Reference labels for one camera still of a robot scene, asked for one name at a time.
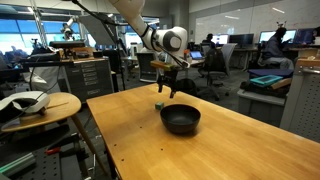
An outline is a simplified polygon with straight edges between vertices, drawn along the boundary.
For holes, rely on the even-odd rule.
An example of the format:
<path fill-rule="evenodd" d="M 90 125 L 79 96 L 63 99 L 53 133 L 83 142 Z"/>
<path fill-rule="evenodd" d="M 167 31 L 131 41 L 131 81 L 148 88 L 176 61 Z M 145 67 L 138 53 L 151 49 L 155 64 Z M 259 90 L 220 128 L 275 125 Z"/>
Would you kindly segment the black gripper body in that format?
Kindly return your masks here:
<path fill-rule="evenodd" d="M 168 87 L 174 87 L 177 79 L 177 70 L 164 71 L 157 79 L 158 85 L 166 85 Z"/>

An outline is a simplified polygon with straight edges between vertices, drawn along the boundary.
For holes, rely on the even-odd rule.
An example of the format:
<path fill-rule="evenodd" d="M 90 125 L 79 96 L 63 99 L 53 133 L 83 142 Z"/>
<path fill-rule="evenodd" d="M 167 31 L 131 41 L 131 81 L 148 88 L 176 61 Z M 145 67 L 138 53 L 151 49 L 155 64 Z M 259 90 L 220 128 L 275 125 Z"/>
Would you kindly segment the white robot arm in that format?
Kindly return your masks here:
<path fill-rule="evenodd" d="M 173 98 L 178 91 L 176 76 L 179 69 L 186 69 L 190 64 L 184 59 L 187 48 L 187 30 L 175 26 L 160 30 L 151 27 L 143 20 L 142 11 L 145 0 L 108 0 L 122 15 L 131 28 L 139 35 L 145 47 L 149 50 L 164 51 L 171 57 L 173 66 L 165 70 L 157 79 L 158 92 L 162 92 L 164 85 L 171 89 Z"/>

